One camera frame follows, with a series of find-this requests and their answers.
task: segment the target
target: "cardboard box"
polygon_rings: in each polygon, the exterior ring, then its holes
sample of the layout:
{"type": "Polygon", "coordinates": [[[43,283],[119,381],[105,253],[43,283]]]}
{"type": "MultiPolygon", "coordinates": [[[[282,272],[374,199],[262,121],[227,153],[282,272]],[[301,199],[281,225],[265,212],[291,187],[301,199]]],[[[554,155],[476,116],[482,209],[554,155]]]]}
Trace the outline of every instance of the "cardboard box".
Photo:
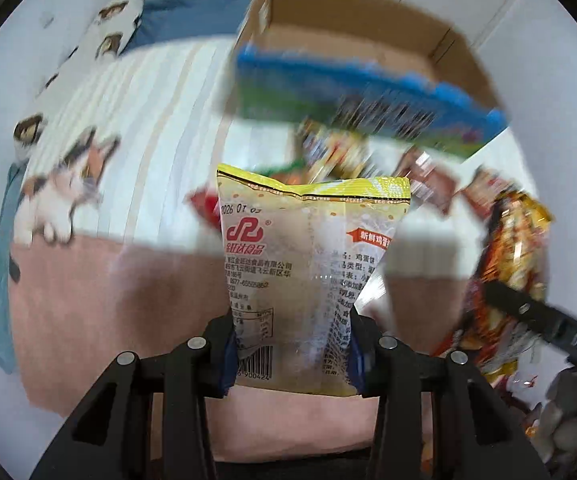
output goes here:
{"type": "Polygon", "coordinates": [[[252,0],[235,45],[239,110],[469,156],[507,125],[462,35],[395,0],[252,0]]]}

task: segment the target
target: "red snack package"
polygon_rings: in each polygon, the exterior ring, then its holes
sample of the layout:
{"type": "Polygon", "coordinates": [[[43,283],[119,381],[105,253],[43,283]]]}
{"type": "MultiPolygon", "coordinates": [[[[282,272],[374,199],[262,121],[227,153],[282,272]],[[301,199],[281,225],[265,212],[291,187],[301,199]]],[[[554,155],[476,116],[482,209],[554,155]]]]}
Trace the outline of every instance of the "red snack package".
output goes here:
{"type": "Polygon", "coordinates": [[[198,189],[188,197],[188,200],[206,222],[211,227],[222,232],[222,224],[219,219],[219,199],[217,192],[208,191],[207,189],[198,189]]]}
{"type": "Polygon", "coordinates": [[[491,216],[496,197],[510,186],[511,183],[508,180],[480,166],[475,171],[471,184],[459,192],[467,199],[478,218],[486,221],[491,216]]]}
{"type": "Polygon", "coordinates": [[[469,359],[485,375],[495,377],[515,371],[515,361],[535,341],[536,335],[524,323],[489,306],[483,284],[499,280],[544,301],[551,221],[549,211],[526,193],[505,190],[494,200],[489,235],[469,282],[462,319],[435,355],[459,348],[472,352],[469,359]]]}
{"type": "Polygon", "coordinates": [[[255,173],[268,176],[282,184],[286,184],[287,186],[300,186],[300,184],[307,184],[307,168],[305,167],[304,161],[301,159],[279,168],[255,170],[255,173]]]}
{"type": "Polygon", "coordinates": [[[437,166],[431,156],[413,146],[402,156],[393,176],[406,176],[411,181],[411,195],[449,214],[457,181],[448,171],[437,166]]]}

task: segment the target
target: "snack package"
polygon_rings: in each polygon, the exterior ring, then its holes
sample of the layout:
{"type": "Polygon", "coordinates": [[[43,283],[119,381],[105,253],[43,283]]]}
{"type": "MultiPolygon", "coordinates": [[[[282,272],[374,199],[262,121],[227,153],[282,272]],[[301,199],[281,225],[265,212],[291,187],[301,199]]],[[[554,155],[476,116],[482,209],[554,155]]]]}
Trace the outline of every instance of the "snack package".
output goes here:
{"type": "Polygon", "coordinates": [[[307,184],[307,166],[301,158],[288,166],[264,168],[263,170],[256,170],[255,173],[268,176],[282,184],[288,184],[289,186],[307,184]]]}
{"type": "Polygon", "coordinates": [[[238,384],[349,396],[349,313],[409,208],[394,177],[287,186],[220,164],[238,384]]]}
{"type": "Polygon", "coordinates": [[[428,153],[412,146],[402,156],[393,175],[408,177],[414,197],[433,204],[443,215],[449,214],[457,181],[437,166],[428,153]]]}
{"type": "Polygon", "coordinates": [[[467,199],[473,212],[482,221],[486,221],[491,216],[496,197],[510,186],[511,183],[508,180],[480,166],[475,171],[471,183],[461,189],[460,193],[467,199]]]}
{"type": "MultiPolygon", "coordinates": [[[[305,184],[305,165],[303,160],[296,160],[292,164],[280,168],[267,168],[258,173],[264,176],[270,176],[283,184],[289,184],[291,186],[305,184]]],[[[208,225],[216,230],[222,231],[219,206],[217,204],[219,200],[217,191],[211,191],[207,188],[198,189],[189,195],[187,200],[200,218],[204,219],[208,225]]]]}
{"type": "Polygon", "coordinates": [[[523,323],[488,306],[483,283],[500,280],[544,301],[551,221],[547,209],[526,193],[507,190],[499,195],[478,269],[467,289],[463,319],[436,354],[456,348],[472,351],[475,364],[491,377],[498,377],[504,367],[515,370],[514,362],[534,343],[536,335],[523,323]]]}
{"type": "Polygon", "coordinates": [[[297,135],[307,165],[307,184],[324,182],[330,176],[345,180],[370,178],[379,173],[361,134],[307,119],[299,125],[297,135]]]}
{"type": "Polygon", "coordinates": [[[222,229],[219,219],[219,198],[217,192],[208,189],[198,189],[187,200],[195,209],[195,212],[203,218],[208,225],[220,231],[222,229]]]}

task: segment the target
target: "red logo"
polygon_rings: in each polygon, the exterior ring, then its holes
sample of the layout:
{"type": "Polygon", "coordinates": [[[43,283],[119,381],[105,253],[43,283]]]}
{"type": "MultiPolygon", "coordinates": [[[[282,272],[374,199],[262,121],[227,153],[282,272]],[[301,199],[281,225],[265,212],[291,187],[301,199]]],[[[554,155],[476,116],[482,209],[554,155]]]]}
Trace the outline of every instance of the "red logo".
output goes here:
{"type": "Polygon", "coordinates": [[[259,242],[263,236],[264,229],[258,227],[258,220],[254,216],[245,216],[238,225],[231,226],[226,230],[226,239],[231,241],[259,242]]]}

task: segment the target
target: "blue blanket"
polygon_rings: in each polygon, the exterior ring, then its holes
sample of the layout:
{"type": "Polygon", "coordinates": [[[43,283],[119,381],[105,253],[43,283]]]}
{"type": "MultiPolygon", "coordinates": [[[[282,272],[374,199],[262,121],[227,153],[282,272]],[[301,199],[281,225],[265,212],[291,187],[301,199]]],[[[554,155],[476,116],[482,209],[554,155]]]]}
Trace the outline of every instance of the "blue blanket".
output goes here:
{"type": "MultiPolygon", "coordinates": [[[[10,374],[17,366],[12,346],[11,324],[9,320],[8,277],[11,262],[10,245],[15,212],[20,203],[20,189],[24,179],[26,163],[12,164],[9,168],[6,191],[0,211],[0,366],[10,374]]],[[[11,263],[11,276],[18,279],[18,268],[11,263]]]]}
{"type": "Polygon", "coordinates": [[[163,41],[235,34],[251,0],[145,0],[124,53],[163,41]]]}

